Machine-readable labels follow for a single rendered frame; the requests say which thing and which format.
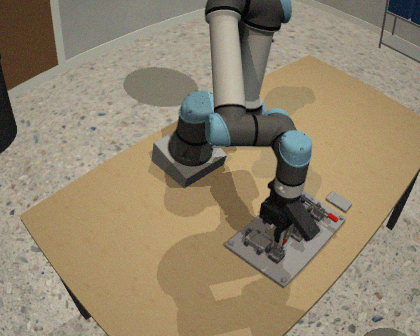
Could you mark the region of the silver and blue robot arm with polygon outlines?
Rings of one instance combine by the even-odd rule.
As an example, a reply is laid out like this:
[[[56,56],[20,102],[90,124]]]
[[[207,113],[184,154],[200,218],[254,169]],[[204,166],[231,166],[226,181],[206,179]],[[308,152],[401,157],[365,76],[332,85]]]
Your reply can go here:
[[[277,158],[275,191],[289,199],[303,193],[312,141],[283,109],[266,111],[260,96],[274,32],[291,14],[291,0],[207,1],[213,94],[195,91],[184,98],[177,130],[169,139],[175,161],[203,165],[213,146],[272,147]],[[245,31],[240,49],[241,17]],[[320,232],[300,200],[282,209],[306,242]]]

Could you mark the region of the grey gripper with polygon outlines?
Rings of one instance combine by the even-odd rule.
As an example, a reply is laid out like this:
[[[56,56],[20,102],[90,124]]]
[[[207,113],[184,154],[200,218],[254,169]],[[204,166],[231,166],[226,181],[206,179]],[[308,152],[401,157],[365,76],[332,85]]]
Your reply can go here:
[[[296,198],[284,198],[274,190],[274,182],[275,178],[268,183],[267,187],[271,189],[270,196],[261,203],[259,217],[269,225],[274,224],[273,228],[266,228],[265,232],[274,240],[275,248],[278,250],[282,247],[283,239],[288,241],[295,228],[287,214],[282,210],[282,206],[284,206],[285,203],[294,203],[298,201],[301,198],[301,195]]]

